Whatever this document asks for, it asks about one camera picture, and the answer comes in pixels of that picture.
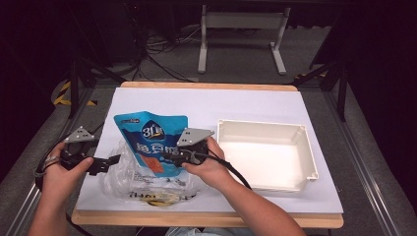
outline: white paper sheet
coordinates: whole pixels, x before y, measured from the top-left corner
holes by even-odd
[[[216,130],[219,119],[305,125],[320,178],[309,182],[298,193],[258,193],[288,212],[343,213],[304,101],[298,91],[117,88],[95,156],[108,156],[122,139],[113,116],[138,111],[159,115],[187,115],[189,127],[211,130]],[[86,177],[77,203],[78,210],[234,211],[215,189],[208,189],[198,193],[190,201],[169,207],[149,206],[140,202],[120,203],[104,196],[99,175],[102,173]]]

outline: metal frame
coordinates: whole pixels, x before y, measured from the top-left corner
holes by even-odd
[[[290,8],[283,13],[223,13],[208,12],[207,6],[202,10],[202,46],[200,48],[199,73],[206,71],[208,56],[207,28],[235,28],[235,29],[270,29],[278,30],[275,42],[270,43],[270,50],[275,60],[279,75],[285,75],[286,70],[279,53],[279,45],[285,32]]]
[[[349,147],[353,166],[358,173],[365,193],[368,196],[369,202],[374,209],[375,215],[377,216],[377,219],[380,222],[385,235],[401,235],[401,232],[399,231],[396,223],[393,221],[390,215],[389,209],[387,208],[387,203],[380,191],[380,187],[375,181],[371,171],[368,169],[367,164],[362,159],[361,153],[355,143],[348,125],[338,117],[338,110],[340,108],[337,107],[334,97],[330,91],[323,92],[323,95],[328,104],[328,107],[331,110],[332,116]]]

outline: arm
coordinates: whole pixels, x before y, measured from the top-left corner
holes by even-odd
[[[213,138],[208,138],[208,148],[224,158]],[[256,235],[305,235],[287,212],[238,183],[217,161],[206,159],[201,165],[184,163],[183,167],[223,194]]]
[[[50,155],[59,156],[64,144],[58,145]],[[80,177],[92,165],[92,158],[86,158],[68,171],[59,163],[46,169],[43,177],[43,190],[37,205],[29,236],[67,235],[67,200]]]

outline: snack bag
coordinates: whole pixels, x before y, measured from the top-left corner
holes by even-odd
[[[177,176],[182,168],[162,157],[177,153],[177,142],[188,126],[187,116],[159,116],[147,111],[114,116],[120,132],[141,166],[156,177]]]

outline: white plastic container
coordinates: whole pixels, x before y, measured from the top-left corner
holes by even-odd
[[[303,125],[220,120],[217,141],[254,190],[298,192],[319,178]]]

